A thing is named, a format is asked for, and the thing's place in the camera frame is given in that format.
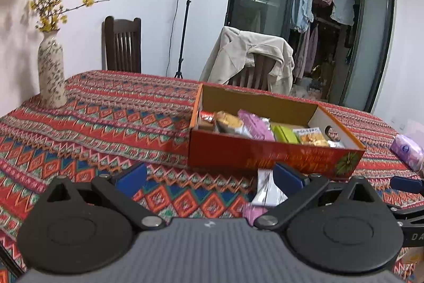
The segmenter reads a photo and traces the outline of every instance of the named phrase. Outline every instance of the purple snack package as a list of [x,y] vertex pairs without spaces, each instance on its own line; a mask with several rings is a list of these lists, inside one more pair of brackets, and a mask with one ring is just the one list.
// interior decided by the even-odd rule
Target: purple snack package
[[262,216],[267,211],[264,207],[254,207],[250,203],[243,205],[243,217],[247,219],[251,226],[253,226],[253,222],[259,216]]
[[270,131],[266,123],[257,115],[240,109],[238,117],[244,123],[254,140],[269,140],[275,142],[273,133]]
[[420,171],[424,162],[424,150],[412,139],[398,134],[390,149],[413,171]]

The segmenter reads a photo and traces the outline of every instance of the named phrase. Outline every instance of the red tablecloth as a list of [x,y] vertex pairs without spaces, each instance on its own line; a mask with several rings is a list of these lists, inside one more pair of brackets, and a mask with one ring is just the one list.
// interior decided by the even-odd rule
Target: red tablecloth
[[[0,240],[14,260],[25,268],[16,234],[58,174],[89,181],[145,161],[148,181],[134,199],[161,217],[239,217],[254,179],[199,175],[186,167],[197,89],[195,81],[90,71],[67,80],[64,107],[43,109],[36,96],[0,118]],[[421,195],[389,188],[393,175],[414,176],[389,150],[394,129],[368,113],[324,106],[367,147],[355,174],[368,178],[385,202],[424,203]],[[395,272],[405,278],[410,267],[398,263]],[[0,271],[0,282],[8,279]]]

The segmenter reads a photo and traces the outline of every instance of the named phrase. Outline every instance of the metal screw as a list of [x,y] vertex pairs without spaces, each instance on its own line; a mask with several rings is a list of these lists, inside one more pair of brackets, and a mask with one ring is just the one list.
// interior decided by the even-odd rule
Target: metal screw
[[272,227],[278,223],[277,217],[271,215],[263,215],[258,217],[258,223],[263,227]]
[[158,216],[147,216],[141,220],[143,226],[154,228],[159,227],[162,224],[163,220]]

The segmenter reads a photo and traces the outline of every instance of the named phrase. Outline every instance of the light blue shirt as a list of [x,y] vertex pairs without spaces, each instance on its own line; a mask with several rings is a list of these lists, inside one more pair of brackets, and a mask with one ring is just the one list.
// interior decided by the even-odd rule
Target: light blue shirt
[[312,0],[294,0],[290,28],[304,33],[308,30],[309,23],[313,21]]

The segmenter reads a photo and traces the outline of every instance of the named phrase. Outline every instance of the floral patterned vase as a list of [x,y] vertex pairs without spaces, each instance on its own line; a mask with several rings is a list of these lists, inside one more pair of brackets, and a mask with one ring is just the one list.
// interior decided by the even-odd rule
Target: floral patterned vase
[[45,32],[38,49],[38,78],[40,97],[46,108],[59,108],[66,104],[63,74],[63,49],[57,41],[58,31]]

